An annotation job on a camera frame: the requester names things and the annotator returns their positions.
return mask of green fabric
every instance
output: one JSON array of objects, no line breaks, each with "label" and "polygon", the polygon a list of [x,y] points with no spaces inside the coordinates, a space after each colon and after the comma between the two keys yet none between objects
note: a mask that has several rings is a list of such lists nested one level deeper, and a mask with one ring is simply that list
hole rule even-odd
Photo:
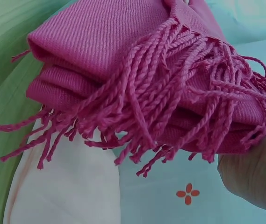
[{"label": "green fabric", "polygon": [[[36,113],[40,105],[25,97],[28,84],[42,67],[32,55],[10,63],[27,49],[26,36],[69,0],[0,0],[0,124],[17,123]],[[15,150],[31,126],[0,133],[0,157]],[[20,157],[0,161],[0,224],[10,184]]]}]

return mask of ribbed fabric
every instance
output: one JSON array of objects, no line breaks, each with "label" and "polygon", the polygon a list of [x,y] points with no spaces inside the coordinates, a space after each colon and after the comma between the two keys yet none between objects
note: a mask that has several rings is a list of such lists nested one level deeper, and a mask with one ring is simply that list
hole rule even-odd
[{"label": "ribbed fabric", "polygon": [[[44,108],[0,131],[38,118],[51,128],[2,160],[46,141],[42,168],[62,135],[89,139],[98,128],[102,142],[87,145],[129,143],[117,165],[128,154],[137,163],[154,150],[138,173],[146,176],[156,160],[172,160],[179,149],[212,162],[216,153],[245,153],[266,136],[266,77],[245,60],[265,66],[225,42],[204,0],[79,0],[28,42],[45,66],[27,96]],[[118,140],[122,131],[127,135]],[[60,135],[50,149],[54,132]]]}]

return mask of bed sheet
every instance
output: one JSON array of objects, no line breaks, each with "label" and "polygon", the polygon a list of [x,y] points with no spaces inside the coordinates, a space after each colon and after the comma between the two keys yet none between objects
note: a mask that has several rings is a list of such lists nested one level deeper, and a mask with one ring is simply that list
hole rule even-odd
[{"label": "bed sheet", "polygon": [[266,40],[266,0],[206,0],[232,44]]},{"label": "bed sheet", "polygon": [[[239,54],[257,57],[266,64],[266,41],[236,46]],[[257,63],[251,67],[264,73]],[[265,224],[266,211],[226,190],[212,164],[180,150],[173,161],[156,162],[146,179],[135,172],[153,157],[147,153],[141,164],[125,160],[119,167],[122,224]]]},{"label": "bed sheet", "polygon": [[[214,13],[216,20],[218,21],[220,27],[222,28],[225,36],[228,41],[233,44],[237,43],[247,43],[254,42],[258,40],[266,39],[266,0],[206,0],[209,4],[212,12]],[[240,52],[246,51],[249,52],[255,45],[249,44],[244,46],[239,46],[238,49]],[[261,44],[260,52],[266,52],[266,45]],[[252,52],[252,55],[258,55],[258,52]],[[261,59],[266,62],[266,59],[261,55]],[[221,184],[219,184],[220,179],[218,174],[215,172],[215,164],[209,166],[209,169],[214,169],[210,174],[206,173],[206,164],[202,164],[202,161],[195,159],[194,166],[187,166],[188,162],[186,162],[187,155],[182,152],[180,156],[177,157],[174,163],[169,165],[156,165],[151,173],[149,179],[152,180],[151,183],[146,183],[143,178],[135,178],[134,173],[138,169],[138,167],[133,166],[132,164],[126,165],[126,163],[122,166],[120,175],[121,175],[121,186],[122,186],[122,224],[130,224],[139,222],[140,224],[146,223],[185,223],[190,219],[190,217],[183,217],[183,214],[186,211],[191,215],[196,217],[195,220],[198,220],[200,217],[204,217],[203,210],[206,208],[211,208],[211,212],[218,212],[221,214],[223,207],[225,205],[220,204],[218,206],[213,207],[215,204],[215,198],[212,197],[212,193],[218,192],[219,196],[227,197],[229,206],[231,206],[231,210],[227,217],[232,217],[231,223],[242,223],[240,215],[242,210],[246,210],[248,208],[247,214],[252,215],[254,217],[255,214],[261,215],[262,218],[259,219],[256,223],[266,223],[266,212],[259,210],[255,207],[250,206],[247,202],[244,202],[242,199],[234,197],[230,195]],[[169,173],[169,170],[173,169],[175,172],[173,174]],[[198,188],[198,179],[192,177],[190,171],[194,170],[199,172],[202,175],[201,181],[206,182],[205,189],[201,190],[201,196],[206,192],[205,203],[202,205],[202,210],[198,209],[196,212],[192,212],[190,210],[191,207],[187,207],[185,209],[185,201],[184,198],[178,197],[176,193],[178,191],[184,191],[186,186],[190,187],[189,183],[192,182],[193,189],[197,190]],[[182,175],[187,175],[190,177],[190,181],[183,180],[179,178]],[[159,182],[163,181],[164,184],[161,185],[160,188],[155,188],[155,185]],[[167,190],[165,193],[161,194],[162,190],[165,190],[167,185],[172,185],[176,183],[177,187],[172,187],[172,190]],[[133,194],[137,188],[143,188],[145,190],[141,191],[139,194]],[[167,202],[169,199],[173,199],[171,205],[176,206],[175,209],[169,211],[170,206]],[[155,209],[155,207],[150,206],[148,203],[155,203],[159,207]],[[196,198],[192,200],[192,205],[196,204]],[[181,213],[181,217],[176,217],[176,222],[170,220],[169,217],[171,214]],[[227,223],[227,219],[223,217],[226,216],[226,213],[223,212],[222,217],[217,217],[217,220],[222,221],[221,223]],[[214,217],[209,218],[211,223],[215,221]],[[243,219],[246,224],[250,224],[251,222]]]}]

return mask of white fabric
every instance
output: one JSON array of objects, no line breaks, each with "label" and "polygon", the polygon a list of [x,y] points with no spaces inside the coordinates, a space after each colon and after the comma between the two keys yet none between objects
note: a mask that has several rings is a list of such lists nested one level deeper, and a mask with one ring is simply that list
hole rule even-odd
[{"label": "white fabric", "polygon": [[[237,45],[236,49],[266,64],[266,41]],[[264,73],[258,63],[250,64]],[[122,224],[266,224],[265,210],[226,190],[217,171],[217,159],[208,164],[197,155],[188,161],[189,153],[179,151],[173,161],[155,163],[146,179],[136,177],[152,156],[147,153],[138,165],[125,160],[119,167]],[[200,194],[192,196],[192,203],[186,205],[186,197],[176,193],[186,191],[189,183]]]},{"label": "white fabric", "polygon": [[[98,133],[95,140],[100,140]],[[24,153],[3,224],[120,224],[118,167],[111,150],[62,138],[50,163],[36,169],[44,145]]]},{"label": "white fabric", "polygon": [[266,0],[206,2],[230,43],[266,40]]},{"label": "white fabric", "polygon": [[[266,39],[266,0],[206,1],[229,42]],[[239,45],[237,50],[266,63],[266,41]],[[88,148],[80,138],[73,143],[62,138],[52,162],[39,171],[42,148],[24,153],[3,224],[120,224],[119,174],[112,151]],[[215,163],[200,158],[188,162],[186,157],[181,152],[172,163],[154,165],[147,179],[136,178],[138,167],[128,161],[120,166],[122,224],[266,223],[265,211],[226,191]],[[189,182],[201,193],[186,207],[175,194]]]}]

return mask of pink fabric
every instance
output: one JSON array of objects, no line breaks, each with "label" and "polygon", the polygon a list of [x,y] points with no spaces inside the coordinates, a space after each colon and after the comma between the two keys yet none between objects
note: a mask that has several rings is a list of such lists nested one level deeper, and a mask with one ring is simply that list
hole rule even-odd
[{"label": "pink fabric", "polygon": [[[0,130],[37,118],[51,121],[51,128],[3,160],[49,142],[53,132],[88,139],[98,128],[102,142],[86,141],[89,146],[129,142],[116,164],[128,154],[137,163],[147,150],[157,152],[138,173],[146,176],[156,160],[172,160],[179,149],[212,162],[215,153],[245,153],[266,136],[266,77],[245,60],[261,62],[226,43],[204,0],[189,6],[182,0],[79,0],[28,42],[45,66],[27,96],[44,109]],[[118,140],[121,131],[127,135]],[[55,144],[46,145],[39,168]]]}]

